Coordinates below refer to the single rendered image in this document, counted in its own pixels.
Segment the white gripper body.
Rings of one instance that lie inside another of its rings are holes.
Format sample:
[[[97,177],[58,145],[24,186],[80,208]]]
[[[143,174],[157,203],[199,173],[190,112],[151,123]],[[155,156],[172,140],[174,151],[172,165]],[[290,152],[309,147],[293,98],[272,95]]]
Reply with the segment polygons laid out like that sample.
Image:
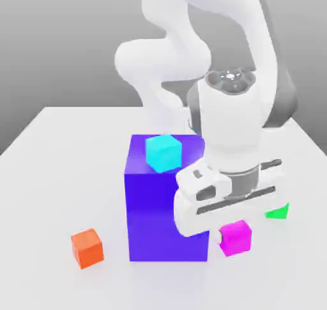
[[[174,220],[180,234],[194,236],[239,220],[247,222],[287,204],[284,189],[287,179],[281,171],[264,171],[259,188],[247,197],[226,199],[220,195],[198,201],[180,190],[174,200]]]

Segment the small magenta cube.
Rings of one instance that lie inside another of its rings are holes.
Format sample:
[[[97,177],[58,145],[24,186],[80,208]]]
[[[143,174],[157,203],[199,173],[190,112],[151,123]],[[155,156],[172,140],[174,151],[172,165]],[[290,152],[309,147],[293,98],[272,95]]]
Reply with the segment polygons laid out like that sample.
[[[222,226],[220,233],[222,236],[220,248],[226,256],[250,250],[252,230],[244,220]]]

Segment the small green cube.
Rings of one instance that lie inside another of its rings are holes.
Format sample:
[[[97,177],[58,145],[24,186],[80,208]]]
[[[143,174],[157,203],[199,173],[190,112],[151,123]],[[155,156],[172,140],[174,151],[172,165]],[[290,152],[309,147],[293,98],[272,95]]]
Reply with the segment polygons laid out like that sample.
[[[266,212],[264,215],[265,218],[267,219],[287,219],[288,211],[289,211],[289,203],[287,203],[285,206],[281,208],[270,210]]]

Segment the small cyan cube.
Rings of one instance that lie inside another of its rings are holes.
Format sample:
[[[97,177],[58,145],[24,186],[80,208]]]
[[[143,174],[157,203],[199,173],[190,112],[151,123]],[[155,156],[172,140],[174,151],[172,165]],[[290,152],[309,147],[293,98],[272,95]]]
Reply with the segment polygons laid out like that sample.
[[[181,167],[182,143],[172,135],[160,135],[146,139],[146,162],[157,173]]]

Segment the small orange cube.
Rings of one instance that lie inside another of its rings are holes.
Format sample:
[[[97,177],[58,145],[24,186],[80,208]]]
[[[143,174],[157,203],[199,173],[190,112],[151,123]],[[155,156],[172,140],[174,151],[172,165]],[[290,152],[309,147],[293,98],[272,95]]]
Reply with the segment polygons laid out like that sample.
[[[88,229],[71,236],[72,251],[80,269],[104,260],[103,244],[94,229]]]

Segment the large blue box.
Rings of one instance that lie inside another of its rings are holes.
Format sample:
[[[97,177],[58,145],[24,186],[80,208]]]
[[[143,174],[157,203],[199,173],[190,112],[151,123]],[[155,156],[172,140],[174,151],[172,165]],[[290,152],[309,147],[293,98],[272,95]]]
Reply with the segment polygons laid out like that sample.
[[[124,172],[130,261],[206,261],[209,234],[184,237],[174,222],[179,169],[154,171],[146,162],[147,138],[132,135]]]

